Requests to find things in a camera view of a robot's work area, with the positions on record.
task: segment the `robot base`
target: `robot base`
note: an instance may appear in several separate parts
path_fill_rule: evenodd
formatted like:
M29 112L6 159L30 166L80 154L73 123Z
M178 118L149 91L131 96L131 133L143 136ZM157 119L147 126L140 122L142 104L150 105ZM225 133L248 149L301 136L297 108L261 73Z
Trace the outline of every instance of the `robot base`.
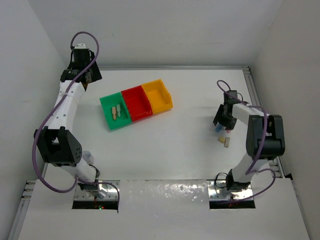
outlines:
M255 209L255 201L253 198L248 198L253 195L251 184L247 189L241 191L228 191L226 188L221 188L226 185L225 180L217 180L216 185L214 180L208 180L208 195L210 209Z
M120 192L119 180L100 180L115 185ZM77 185L72 209L118 210L118 193L107 184L100 184L97 189L83 189Z

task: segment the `yellow bin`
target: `yellow bin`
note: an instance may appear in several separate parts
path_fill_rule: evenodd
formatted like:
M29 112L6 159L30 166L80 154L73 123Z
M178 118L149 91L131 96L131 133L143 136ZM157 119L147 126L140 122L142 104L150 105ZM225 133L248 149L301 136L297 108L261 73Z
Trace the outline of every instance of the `yellow bin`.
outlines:
M153 114L158 114L174 107L171 95L161 79L147 82L141 86L148 97Z

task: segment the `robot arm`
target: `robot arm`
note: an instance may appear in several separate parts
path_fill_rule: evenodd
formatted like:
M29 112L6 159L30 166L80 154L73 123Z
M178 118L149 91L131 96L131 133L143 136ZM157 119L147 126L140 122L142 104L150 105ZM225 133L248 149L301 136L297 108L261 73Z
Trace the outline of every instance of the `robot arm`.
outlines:
M63 71L60 79L60 89L57 104L64 95L64 101L41 129L37 146L46 163L60 167L73 177L79 177L87 182L94 182L97 171L82 158L82 146L72 134L73 121L77 106L89 83L102 79L95 62L70 88L71 81L95 57L84 43L77 44L71 53L68 68Z
M268 160L273 160L284 154L283 120L279 115L266 115L266 132L268 136L265 137L258 161L254 164L251 171L248 172L249 167L253 164L253 159L258 152L263 136L265 114L255 108L238 103L236 90L229 90L227 93L229 95L224 93L224 103L220 105L213 123L214 125L220 123L226 130L233 130L237 120L240 120L248 127L245 143L246 154L240 163L229 171L226 177L226 189L228 191L241 191L249 186L254 174Z

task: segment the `gray wall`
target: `gray wall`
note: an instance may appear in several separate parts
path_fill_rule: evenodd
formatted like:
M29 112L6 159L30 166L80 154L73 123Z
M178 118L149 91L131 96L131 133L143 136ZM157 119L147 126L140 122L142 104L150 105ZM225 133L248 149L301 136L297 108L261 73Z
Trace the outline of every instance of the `gray wall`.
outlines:
M7 239L65 65L27 0L0 1L0 239Z
M320 1L283 0L253 65L262 103L284 119L292 173L312 239L320 237Z
M67 63L89 31L106 65L247 65L281 0L28 0ZM83 37L90 48L95 44Z

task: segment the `blue object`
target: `blue object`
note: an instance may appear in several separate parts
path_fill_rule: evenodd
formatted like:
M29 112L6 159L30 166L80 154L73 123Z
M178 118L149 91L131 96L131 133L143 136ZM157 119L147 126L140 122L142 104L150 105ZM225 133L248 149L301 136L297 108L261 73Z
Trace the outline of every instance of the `blue object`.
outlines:
M218 123L218 125L216 126L216 128L215 128L214 131L215 131L216 133L218 133L218 132L221 131L221 129L222 129L222 125Z

